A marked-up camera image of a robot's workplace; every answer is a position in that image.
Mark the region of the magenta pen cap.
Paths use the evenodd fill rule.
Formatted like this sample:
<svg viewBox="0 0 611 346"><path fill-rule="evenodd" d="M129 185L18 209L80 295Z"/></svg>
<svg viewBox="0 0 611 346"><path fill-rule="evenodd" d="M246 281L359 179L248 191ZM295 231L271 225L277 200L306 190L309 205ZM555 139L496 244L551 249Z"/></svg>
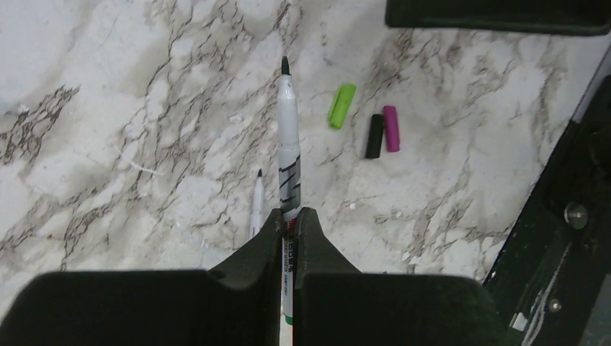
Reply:
<svg viewBox="0 0 611 346"><path fill-rule="evenodd" d="M385 141L387 151L398 152L400 151L401 141L396 108L392 105L385 105L383 107L383 115L385 121Z"/></svg>

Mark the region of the lime green pen cap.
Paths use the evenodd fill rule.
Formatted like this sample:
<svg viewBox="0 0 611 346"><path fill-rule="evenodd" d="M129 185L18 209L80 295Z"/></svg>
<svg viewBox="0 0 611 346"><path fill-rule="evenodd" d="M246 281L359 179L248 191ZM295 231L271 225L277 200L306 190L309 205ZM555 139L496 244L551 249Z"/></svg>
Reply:
<svg viewBox="0 0 611 346"><path fill-rule="evenodd" d="M331 128L336 130L342 128L356 90L357 87L351 83L342 84L337 89L328 113L329 126Z"/></svg>

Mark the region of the white marker pen black tip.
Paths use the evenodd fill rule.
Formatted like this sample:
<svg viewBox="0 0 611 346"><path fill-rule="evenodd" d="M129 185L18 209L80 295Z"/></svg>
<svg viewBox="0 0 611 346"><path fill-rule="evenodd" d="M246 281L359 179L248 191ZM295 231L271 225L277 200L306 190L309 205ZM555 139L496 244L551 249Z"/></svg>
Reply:
<svg viewBox="0 0 611 346"><path fill-rule="evenodd" d="M252 239L261 229L263 220L263 207L264 207L264 183L263 173L259 169L257 172L257 178L255 179L253 197L251 204L251 212L249 218L249 238Z"/></svg>

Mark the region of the white marker pen green tip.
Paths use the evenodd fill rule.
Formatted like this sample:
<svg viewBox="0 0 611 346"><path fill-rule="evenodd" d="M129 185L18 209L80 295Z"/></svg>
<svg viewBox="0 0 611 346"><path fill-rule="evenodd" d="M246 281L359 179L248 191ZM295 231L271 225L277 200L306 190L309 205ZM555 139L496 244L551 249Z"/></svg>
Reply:
<svg viewBox="0 0 611 346"><path fill-rule="evenodd" d="M280 210L282 213L282 311L293 325L293 291L296 267L296 220L302 208L298 105L287 57L282 57L277 94L277 150Z"/></svg>

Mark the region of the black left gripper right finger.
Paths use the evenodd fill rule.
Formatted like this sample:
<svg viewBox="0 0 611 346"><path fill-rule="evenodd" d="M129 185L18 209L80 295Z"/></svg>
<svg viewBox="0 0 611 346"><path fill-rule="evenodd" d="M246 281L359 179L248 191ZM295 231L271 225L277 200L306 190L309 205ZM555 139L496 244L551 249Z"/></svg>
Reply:
<svg viewBox="0 0 611 346"><path fill-rule="evenodd" d="M505 345L506 329L470 278L359 271L324 235L317 212L296 221L295 345Z"/></svg>

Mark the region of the black pen cap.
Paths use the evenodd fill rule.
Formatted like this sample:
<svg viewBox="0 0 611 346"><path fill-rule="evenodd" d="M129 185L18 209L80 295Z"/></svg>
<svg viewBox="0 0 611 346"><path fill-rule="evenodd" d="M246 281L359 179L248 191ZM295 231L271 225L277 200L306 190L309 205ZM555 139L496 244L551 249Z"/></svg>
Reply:
<svg viewBox="0 0 611 346"><path fill-rule="evenodd" d="M381 146L384 134L384 116L374 114L370 118L365 148L366 159L377 159L380 157Z"/></svg>

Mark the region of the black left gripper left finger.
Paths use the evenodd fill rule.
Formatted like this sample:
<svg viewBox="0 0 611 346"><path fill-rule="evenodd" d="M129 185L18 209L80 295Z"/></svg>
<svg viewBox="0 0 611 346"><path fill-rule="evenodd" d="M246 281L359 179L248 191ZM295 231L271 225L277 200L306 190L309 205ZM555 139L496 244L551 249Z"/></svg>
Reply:
<svg viewBox="0 0 611 346"><path fill-rule="evenodd" d="M17 295L3 345L278 345L281 212L209 270L48 272Z"/></svg>

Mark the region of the black mounting rail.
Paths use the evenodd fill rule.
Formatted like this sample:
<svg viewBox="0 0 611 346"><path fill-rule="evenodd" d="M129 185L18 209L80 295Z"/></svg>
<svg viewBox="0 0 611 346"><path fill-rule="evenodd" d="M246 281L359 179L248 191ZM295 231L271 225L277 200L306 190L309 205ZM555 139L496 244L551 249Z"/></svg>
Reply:
<svg viewBox="0 0 611 346"><path fill-rule="evenodd" d="M484 282L507 345L610 343L610 79L570 121Z"/></svg>

